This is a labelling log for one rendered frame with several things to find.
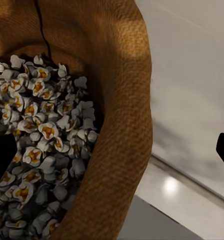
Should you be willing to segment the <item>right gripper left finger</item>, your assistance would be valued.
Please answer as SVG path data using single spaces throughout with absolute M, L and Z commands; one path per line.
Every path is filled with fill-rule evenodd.
M 0 180 L 18 152 L 18 145 L 13 133 L 0 135 Z

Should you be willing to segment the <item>popcorn bag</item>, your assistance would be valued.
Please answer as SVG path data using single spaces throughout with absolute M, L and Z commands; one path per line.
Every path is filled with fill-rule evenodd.
M 89 95 L 79 101 L 93 102 L 99 133 L 81 185 L 48 240 L 116 240 L 152 151 L 152 63 L 142 14 L 135 0 L 0 0 L 0 63 L 11 68 L 11 55 L 34 63 L 40 53 L 46 67 L 65 65 L 74 94 L 74 80 L 87 78 Z M 18 71 L 25 74 L 24 66 Z M 50 80 L 58 78 L 57 71 Z

